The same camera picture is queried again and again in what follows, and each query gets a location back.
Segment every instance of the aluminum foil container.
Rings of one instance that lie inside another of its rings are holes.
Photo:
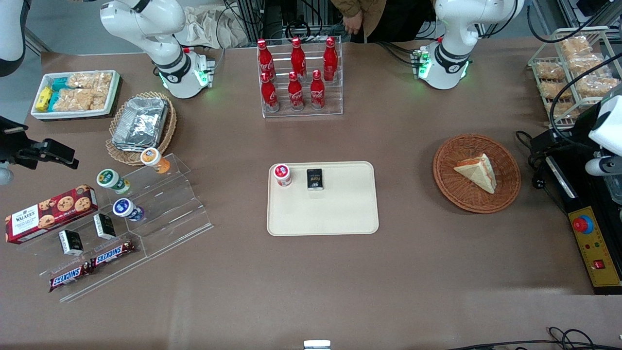
[[[168,111],[168,102],[161,98],[131,98],[114,131],[113,145],[131,152],[158,147]]]

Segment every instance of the hand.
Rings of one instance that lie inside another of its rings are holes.
[[[348,34],[358,34],[358,31],[361,29],[363,25],[363,12],[358,11],[354,17],[343,17],[343,25],[346,27],[346,31]]]

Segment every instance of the round wicker basket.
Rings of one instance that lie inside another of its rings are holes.
[[[486,153],[490,158],[497,187],[490,194],[453,170],[456,164]],[[434,179],[445,197],[458,207],[481,214],[498,212],[509,206],[521,188],[521,172],[512,155],[495,140],[464,134],[445,141],[434,156]]]
[[[170,99],[165,95],[159,92],[143,92],[139,93],[134,97],[142,97],[142,98],[161,98],[166,100],[169,103],[169,112],[166,115],[166,124],[164,125],[164,130],[162,130],[162,138],[160,139],[160,146],[158,146],[158,150],[164,154],[164,151],[170,144],[170,140],[173,138],[173,134],[175,133],[175,125],[177,124],[177,112],[175,112],[175,108],[173,107],[173,103],[171,103]],[[110,123],[110,136],[114,135],[114,131],[119,125],[119,119],[125,110],[127,102],[123,103],[123,106],[119,108],[119,110],[114,115],[112,122]],[[125,163],[131,166],[142,166],[141,162],[141,153],[140,152],[128,152],[121,151],[117,147],[114,147],[113,140],[110,139],[106,141],[106,149],[108,150],[108,154],[112,158],[121,163]]]

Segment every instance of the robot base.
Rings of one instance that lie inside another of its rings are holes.
[[[438,42],[433,42],[428,45],[425,50],[429,53],[429,59],[426,64],[417,68],[417,77],[427,82],[431,87],[439,90],[448,90],[458,85],[458,82],[466,74],[468,62],[460,66],[458,64],[449,66],[448,73],[445,67],[443,67],[439,59],[436,56],[436,48],[439,46]]]
[[[160,74],[164,87],[177,98],[190,98],[195,96],[207,87],[210,81],[209,74],[205,73],[205,71],[208,70],[205,56],[199,55],[196,52],[190,52],[187,55],[190,57],[190,70],[179,82],[167,82]]]

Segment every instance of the sandwich slice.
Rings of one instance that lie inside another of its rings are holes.
[[[465,159],[459,162],[453,170],[456,170],[467,179],[473,181],[484,191],[494,194],[494,190],[497,187],[497,180],[494,176],[490,159],[488,159],[485,153],[482,153],[479,157]]]

